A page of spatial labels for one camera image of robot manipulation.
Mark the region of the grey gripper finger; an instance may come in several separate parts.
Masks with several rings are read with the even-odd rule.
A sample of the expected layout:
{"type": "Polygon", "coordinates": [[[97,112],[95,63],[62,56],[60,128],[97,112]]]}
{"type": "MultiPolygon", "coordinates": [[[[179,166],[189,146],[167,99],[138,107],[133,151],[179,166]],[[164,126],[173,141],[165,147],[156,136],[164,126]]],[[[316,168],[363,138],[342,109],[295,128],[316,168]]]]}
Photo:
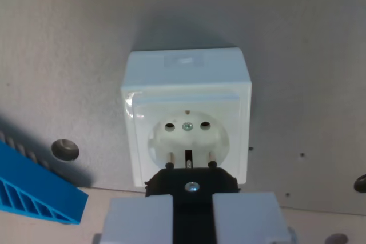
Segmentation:
{"type": "Polygon", "coordinates": [[[296,243],[274,193],[213,195],[217,243],[296,243]]]}
{"type": "Polygon", "coordinates": [[[173,197],[114,198],[101,243],[173,243],[173,197]]]}

